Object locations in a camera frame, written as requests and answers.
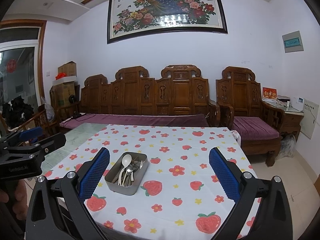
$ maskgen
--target purple cushion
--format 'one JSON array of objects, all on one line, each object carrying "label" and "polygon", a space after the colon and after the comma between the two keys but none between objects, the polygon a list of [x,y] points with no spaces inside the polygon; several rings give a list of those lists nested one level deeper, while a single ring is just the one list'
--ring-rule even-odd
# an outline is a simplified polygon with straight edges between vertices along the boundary
[{"label": "purple cushion", "polygon": [[231,129],[236,130],[244,141],[271,140],[279,137],[277,130],[258,117],[235,116]]},{"label": "purple cushion", "polygon": [[62,122],[60,126],[74,129],[85,122],[146,126],[209,127],[204,114],[184,116],[88,114],[79,117],[77,120]]}]

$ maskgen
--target plastic bag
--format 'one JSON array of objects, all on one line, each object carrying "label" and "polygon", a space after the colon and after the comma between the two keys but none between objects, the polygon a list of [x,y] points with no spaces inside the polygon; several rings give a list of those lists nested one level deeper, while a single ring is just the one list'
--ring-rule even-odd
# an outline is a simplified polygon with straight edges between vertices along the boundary
[{"label": "plastic bag", "polygon": [[52,122],[54,120],[54,109],[53,109],[53,107],[51,105],[47,104],[43,97],[41,97],[41,103],[44,104],[44,107],[46,109],[48,121]]},{"label": "plastic bag", "polygon": [[281,140],[280,152],[276,159],[282,159],[283,157],[293,158],[294,151],[296,149],[296,138],[293,134],[287,135]]}]

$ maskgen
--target spoon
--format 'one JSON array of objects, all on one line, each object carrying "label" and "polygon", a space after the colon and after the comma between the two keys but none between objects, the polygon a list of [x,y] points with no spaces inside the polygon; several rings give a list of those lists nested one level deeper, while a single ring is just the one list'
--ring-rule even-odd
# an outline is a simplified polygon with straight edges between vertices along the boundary
[{"label": "spoon", "polygon": [[127,173],[128,173],[128,176],[130,176],[130,174],[131,174],[131,181],[133,182],[134,181],[134,179],[133,179],[133,167],[132,167],[131,164],[127,167]]},{"label": "spoon", "polygon": [[125,156],[123,156],[122,158],[122,165],[123,165],[123,169],[121,170],[120,174],[119,174],[119,179],[118,179],[118,185],[121,186],[121,176],[122,176],[122,172],[124,172],[124,170],[128,167],[128,165],[130,164],[130,162],[132,161],[132,157],[130,154],[126,154]]}]

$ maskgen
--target metal bolt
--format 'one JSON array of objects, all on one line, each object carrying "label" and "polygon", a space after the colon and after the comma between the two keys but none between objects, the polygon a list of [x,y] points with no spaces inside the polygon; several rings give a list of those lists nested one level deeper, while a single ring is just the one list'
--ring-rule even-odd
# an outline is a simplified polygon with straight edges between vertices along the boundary
[{"label": "metal bolt", "polygon": [[74,171],[70,171],[68,174],[67,174],[67,177],[69,179],[72,179],[74,176],[76,175],[76,173]]},{"label": "metal bolt", "polygon": [[274,177],[275,182],[281,182],[281,178],[279,176]]},{"label": "metal bolt", "polygon": [[45,179],[45,176],[40,176],[40,177],[38,178],[38,182],[42,182],[42,181],[44,181],[44,179]]},{"label": "metal bolt", "polygon": [[245,173],[243,174],[243,176],[244,176],[246,179],[251,179],[251,178],[252,178],[252,175],[251,175],[250,172],[245,172]]}]

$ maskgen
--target white device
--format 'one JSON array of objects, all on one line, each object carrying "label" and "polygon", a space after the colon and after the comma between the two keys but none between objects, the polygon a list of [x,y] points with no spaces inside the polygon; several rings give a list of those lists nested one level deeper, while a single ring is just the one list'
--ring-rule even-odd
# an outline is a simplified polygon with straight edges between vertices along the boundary
[{"label": "white device", "polygon": [[304,106],[304,99],[300,97],[293,97],[291,100],[292,107],[299,110],[303,111],[303,106]]}]

